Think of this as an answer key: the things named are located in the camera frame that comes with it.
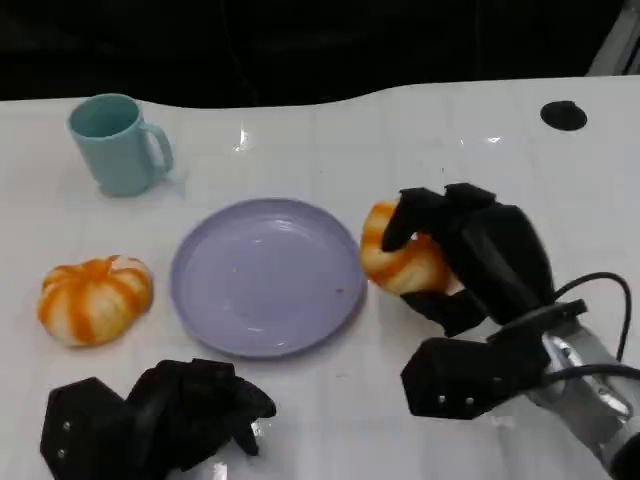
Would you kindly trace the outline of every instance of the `small pumpkin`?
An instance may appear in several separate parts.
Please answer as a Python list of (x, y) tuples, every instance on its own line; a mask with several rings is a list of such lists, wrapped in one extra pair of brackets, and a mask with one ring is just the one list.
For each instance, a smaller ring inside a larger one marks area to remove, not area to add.
[(51, 270), (42, 285), (38, 318), (68, 346), (100, 345), (122, 335), (152, 299), (147, 267), (112, 255)]
[(395, 252), (382, 251), (382, 237), (397, 201), (375, 204), (364, 222), (360, 262), (367, 276), (396, 295), (418, 291), (446, 292), (456, 283), (440, 246), (429, 235), (417, 234)]

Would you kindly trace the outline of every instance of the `teal mug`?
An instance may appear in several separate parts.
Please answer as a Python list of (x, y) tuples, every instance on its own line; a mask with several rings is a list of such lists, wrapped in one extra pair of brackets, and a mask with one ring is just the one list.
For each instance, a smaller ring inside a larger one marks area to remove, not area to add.
[[(145, 123), (136, 101), (107, 93), (82, 102), (69, 116), (69, 130), (101, 190), (113, 196), (144, 192), (173, 167), (173, 154), (160, 127)], [(163, 157), (154, 161), (148, 135)]]

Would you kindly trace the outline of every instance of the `black cable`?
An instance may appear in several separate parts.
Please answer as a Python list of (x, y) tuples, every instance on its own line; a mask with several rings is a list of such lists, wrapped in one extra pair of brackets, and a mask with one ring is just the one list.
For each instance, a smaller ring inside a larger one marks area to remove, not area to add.
[(593, 365), (582, 365), (580, 367), (569, 367), (558, 372), (543, 375), (540, 383), (534, 388), (544, 388), (562, 380), (572, 380), (592, 375), (624, 377), (640, 381), (640, 370), (637, 368), (628, 367), (626, 365), (596, 363)]
[(592, 280), (600, 279), (613, 280), (618, 285), (620, 285), (620, 287), (622, 287), (622, 291), (624, 292), (624, 321), (622, 323), (622, 331), (620, 332), (620, 341), (618, 342), (618, 353), (616, 354), (616, 359), (621, 362), (622, 357), (624, 357), (624, 349), (627, 346), (627, 338), (629, 336), (629, 330), (631, 328), (631, 288), (624, 278), (611, 272), (595, 272), (588, 275), (583, 275), (582, 277), (578, 277), (560, 288), (556, 292), (556, 299), (560, 298), (569, 290), (572, 290), (575, 287), (578, 287)]

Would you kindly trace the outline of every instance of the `dark wall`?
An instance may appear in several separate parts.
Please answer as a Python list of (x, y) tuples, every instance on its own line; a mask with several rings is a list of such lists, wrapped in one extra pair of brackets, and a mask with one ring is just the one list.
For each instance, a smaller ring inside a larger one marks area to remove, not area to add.
[(622, 0), (3, 0), (0, 99), (304, 104), (584, 75)]

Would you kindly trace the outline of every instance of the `orange pumpkin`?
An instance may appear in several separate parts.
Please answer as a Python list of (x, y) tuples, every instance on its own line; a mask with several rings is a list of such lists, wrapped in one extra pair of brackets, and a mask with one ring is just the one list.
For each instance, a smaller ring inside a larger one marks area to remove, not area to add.
[(145, 265), (112, 255), (51, 270), (42, 285), (38, 318), (66, 345), (99, 345), (120, 336), (149, 309), (152, 298)]
[(418, 291), (448, 291), (455, 279), (429, 235), (418, 234), (395, 252), (383, 252), (382, 237), (397, 201), (377, 203), (364, 222), (360, 262), (367, 276), (396, 295)]

